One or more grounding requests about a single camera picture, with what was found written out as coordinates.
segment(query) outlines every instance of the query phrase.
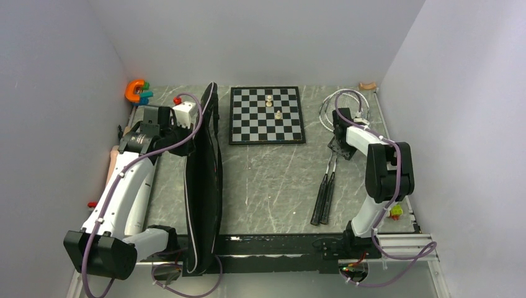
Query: black racket grip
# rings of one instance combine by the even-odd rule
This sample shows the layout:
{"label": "black racket grip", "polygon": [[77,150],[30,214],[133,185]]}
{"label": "black racket grip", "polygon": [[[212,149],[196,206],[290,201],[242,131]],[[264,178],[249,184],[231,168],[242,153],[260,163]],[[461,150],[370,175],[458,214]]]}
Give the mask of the black racket grip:
{"label": "black racket grip", "polygon": [[311,225],[319,225],[321,213],[323,211],[323,197],[325,189],[327,188],[327,174],[323,176],[323,180],[319,185],[318,197],[316,198],[316,205],[314,206],[313,216],[311,218]]}
{"label": "black racket grip", "polygon": [[332,193],[334,192],[334,173],[331,174],[329,184],[327,184],[327,190],[325,191],[325,205],[323,205],[323,213],[321,214],[321,220],[319,221],[322,225],[329,223],[329,212],[331,211]]}

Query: table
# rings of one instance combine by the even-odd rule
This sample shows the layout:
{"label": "table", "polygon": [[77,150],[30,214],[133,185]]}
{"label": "table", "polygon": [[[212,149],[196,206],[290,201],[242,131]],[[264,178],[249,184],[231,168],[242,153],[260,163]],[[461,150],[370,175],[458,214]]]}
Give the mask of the table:
{"label": "table", "polygon": [[[219,146],[223,154],[223,218],[220,233],[295,234],[341,233],[360,210],[366,195],[364,186],[366,158],[361,153],[350,160],[340,158],[328,225],[310,225],[319,184],[325,172],[332,138],[318,121],[322,100],[347,86],[299,86],[305,125],[306,144],[302,145],[228,145],[230,87],[219,86]],[[159,86],[151,90],[150,104],[173,106],[173,98],[188,92],[201,98],[206,86]],[[370,104],[371,127],[385,134],[380,108],[372,91],[363,95]],[[134,122],[143,118],[139,107]],[[163,153],[158,161],[146,226],[168,225],[186,234],[183,187],[184,158]],[[386,219],[380,232],[415,232],[407,199],[402,201],[404,216]]]}

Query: black bag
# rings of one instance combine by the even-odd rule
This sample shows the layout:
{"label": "black bag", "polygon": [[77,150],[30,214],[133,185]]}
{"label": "black bag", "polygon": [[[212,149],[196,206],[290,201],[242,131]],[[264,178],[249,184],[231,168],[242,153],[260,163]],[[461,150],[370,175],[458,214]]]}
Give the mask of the black bag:
{"label": "black bag", "polygon": [[208,85],[201,98],[203,123],[194,137],[195,151],[185,164],[185,207],[189,246],[186,270],[201,274],[215,261],[223,204],[223,163],[219,148],[217,84]]}

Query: chessboard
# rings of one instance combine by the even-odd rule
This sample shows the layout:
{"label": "chessboard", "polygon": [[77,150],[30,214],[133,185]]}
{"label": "chessboard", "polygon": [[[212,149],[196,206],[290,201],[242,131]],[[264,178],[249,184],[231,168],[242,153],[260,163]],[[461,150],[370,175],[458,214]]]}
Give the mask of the chessboard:
{"label": "chessboard", "polygon": [[298,87],[230,89],[230,145],[305,142]]}

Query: gray marble surface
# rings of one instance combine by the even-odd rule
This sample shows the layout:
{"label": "gray marble surface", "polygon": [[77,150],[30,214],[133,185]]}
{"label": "gray marble surface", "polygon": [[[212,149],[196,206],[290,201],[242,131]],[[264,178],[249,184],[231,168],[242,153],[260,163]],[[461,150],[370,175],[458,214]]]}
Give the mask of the gray marble surface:
{"label": "gray marble surface", "polygon": [[[162,86],[151,90],[150,104],[173,106],[179,92],[199,99],[206,86]],[[342,232],[360,210],[365,198],[365,156],[360,153],[346,161],[340,158],[328,225],[310,225],[319,184],[325,172],[332,138],[318,121],[322,100],[344,86],[300,86],[301,109],[306,144],[301,145],[228,145],[230,86],[220,86],[219,144],[223,154],[224,190],[222,234],[252,233],[331,233]],[[370,104],[371,126],[385,133],[378,103],[365,91]],[[143,109],[134,121],[143,118]],[[184,158],[163,153],[158,162],[146,225],[161,224],[186,234],[183,190]],[[406,201],[404,216],[386,219],[381,232],[414,232]]]}

